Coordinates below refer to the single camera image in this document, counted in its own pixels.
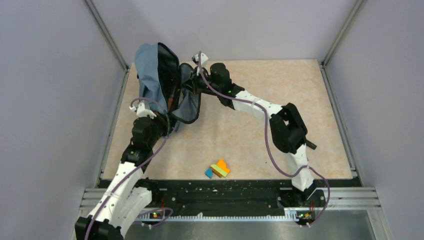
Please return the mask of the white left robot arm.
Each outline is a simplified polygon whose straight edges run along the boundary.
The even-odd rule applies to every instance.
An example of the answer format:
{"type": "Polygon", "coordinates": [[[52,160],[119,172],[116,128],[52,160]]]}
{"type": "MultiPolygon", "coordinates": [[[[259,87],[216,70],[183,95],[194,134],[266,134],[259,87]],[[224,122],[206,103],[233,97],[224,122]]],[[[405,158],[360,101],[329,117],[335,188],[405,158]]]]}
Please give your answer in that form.
{"type": "Polygon", "coordinates": [[[161,194],[150,180],[138,182],[158,154],[154,146],[160,138],[168,138],[171,130],[166,113],[139,117],[133,122],[130,143],[114,178],[95,207],[74,225],[76,239],[123,240],[142,210],[160,202],[161,194]]]}

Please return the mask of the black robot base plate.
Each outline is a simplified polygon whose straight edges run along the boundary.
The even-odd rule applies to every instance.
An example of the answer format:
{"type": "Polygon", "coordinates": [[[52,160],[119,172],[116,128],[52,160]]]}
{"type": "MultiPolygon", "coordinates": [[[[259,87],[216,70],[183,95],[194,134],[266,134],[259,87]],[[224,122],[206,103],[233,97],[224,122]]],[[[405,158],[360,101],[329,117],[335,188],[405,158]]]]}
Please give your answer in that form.
{"type": "Polygon", "coordinates": [[[323,180],[306,199],[288,180],[152,180],[140,179],[136,187],[152,191],[150,208],[168,207],[174,217],[265,217],[283,216],[290,208],[317,210],[337,187],[357,187],[355,180],[323,180]]]}

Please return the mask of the blue student backpack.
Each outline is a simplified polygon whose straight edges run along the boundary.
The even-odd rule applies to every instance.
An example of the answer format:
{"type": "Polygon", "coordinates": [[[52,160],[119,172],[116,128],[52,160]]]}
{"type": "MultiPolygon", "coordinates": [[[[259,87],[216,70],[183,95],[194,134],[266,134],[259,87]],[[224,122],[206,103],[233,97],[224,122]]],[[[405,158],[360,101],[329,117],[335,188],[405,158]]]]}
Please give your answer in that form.
{"type": "Polygon", "coordinates": [[[142,44],[134,56],[139,81],[139,96],[152,99],[149,107],[154,112],[167,113],[174,131],[182,124],[192,124],[200,114],[201,96],[183,87],[195,69],[180,63],[177,55],[165,44],[142,44]]]}

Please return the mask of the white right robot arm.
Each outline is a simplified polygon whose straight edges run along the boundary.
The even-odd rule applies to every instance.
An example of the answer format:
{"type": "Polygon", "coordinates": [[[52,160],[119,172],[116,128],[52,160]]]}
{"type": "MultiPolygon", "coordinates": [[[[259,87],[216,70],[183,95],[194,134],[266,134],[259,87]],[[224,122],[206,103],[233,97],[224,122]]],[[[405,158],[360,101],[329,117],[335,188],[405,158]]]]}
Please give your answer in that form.
{"type": "Polygon", "coordinates": [[[265,123],[264,136],[267,154],[274,167],[291,179],[292,197],[299,206],[307,206],[324,200],[317,193],[313,170],[309,167],[307,148],[317,145],[307,139],[307,127],[293,103],[279,105],[256,97],[234,83],[224,63],[214,63],[207,71],[202,66],[180,66],[182,89],[200,104],[201,94],[216,96],[220,103],[235,111],[248,113],[265,123]],[[271,144],[287,155],[291,173],[283,171],[271,153],[271,144]]]}

